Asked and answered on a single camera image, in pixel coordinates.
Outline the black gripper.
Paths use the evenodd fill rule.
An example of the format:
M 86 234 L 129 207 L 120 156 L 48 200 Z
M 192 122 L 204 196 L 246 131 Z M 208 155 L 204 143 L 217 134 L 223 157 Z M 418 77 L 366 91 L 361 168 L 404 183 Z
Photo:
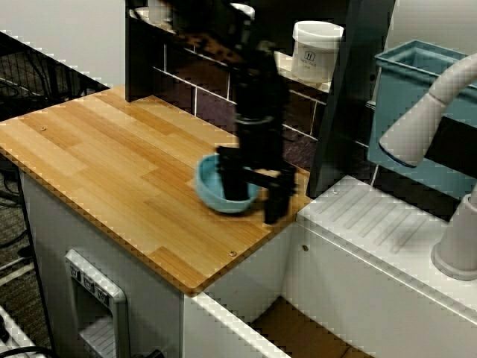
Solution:
M 248 200 L 249 183 L 267 188 L 265 224 L 274 224 L 287 213 L 290 193 L 296 192 L 296 169 L 282 157 L 282 122 L 275 118 L 236 118 L 235 124 L 238 147 L 216 149 L 225 198 Z

